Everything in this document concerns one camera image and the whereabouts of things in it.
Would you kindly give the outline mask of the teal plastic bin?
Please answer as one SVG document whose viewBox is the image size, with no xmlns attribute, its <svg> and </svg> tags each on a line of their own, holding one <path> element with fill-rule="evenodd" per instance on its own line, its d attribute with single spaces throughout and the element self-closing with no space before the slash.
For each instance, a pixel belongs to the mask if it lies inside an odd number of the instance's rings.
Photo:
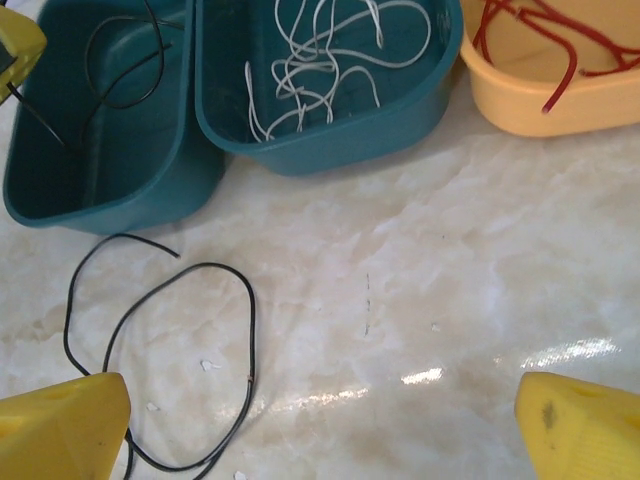
<svg viewBox="0 0 640 480">
<path fill-rule="evenodd" d="M 195 114 L 195 0 L 44 0 L 4 204 L 31 228 L 109 235 L 202 207 L 225 161 Z"/>
<path fill-rule="evenodd" d="M 459 0 L 195 0 L 196 116 L 299 176 L 408 148 L 443 117 Z"/>
</svg>

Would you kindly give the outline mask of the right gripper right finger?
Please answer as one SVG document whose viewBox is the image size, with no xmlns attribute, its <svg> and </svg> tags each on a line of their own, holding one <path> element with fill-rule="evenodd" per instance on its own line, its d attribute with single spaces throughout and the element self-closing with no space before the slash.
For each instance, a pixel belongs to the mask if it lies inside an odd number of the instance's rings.
<svg viewBox="0 0 640 480">
<path fill-rule="evenodd" d="M 527 372 L 514 413 L 537 480 L 640 480 L 640 394 Z"/>
</svg>

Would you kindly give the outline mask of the orange plastic bin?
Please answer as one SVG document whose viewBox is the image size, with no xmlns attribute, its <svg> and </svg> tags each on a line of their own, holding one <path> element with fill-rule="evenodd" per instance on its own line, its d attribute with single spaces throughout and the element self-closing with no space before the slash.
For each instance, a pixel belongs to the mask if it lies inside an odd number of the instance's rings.
<svg viewBox="0 0 640 480">
<path fill-rule="evenodd" d="M 473 98 L 551 137 L 640 123 L 640 0 L 460 0 Z"/>
</svg>

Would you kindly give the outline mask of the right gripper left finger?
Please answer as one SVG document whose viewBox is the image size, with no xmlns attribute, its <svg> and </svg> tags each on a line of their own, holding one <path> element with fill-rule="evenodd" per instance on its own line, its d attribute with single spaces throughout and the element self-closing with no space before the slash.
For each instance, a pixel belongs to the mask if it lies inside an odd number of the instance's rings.
<svg viewBox="0 0 640 480">
<path fill-rule="evenodd" d="M 0 480 L 109 480 L 130 414 L 118 373 L 0 399 Z"/>
</svg>

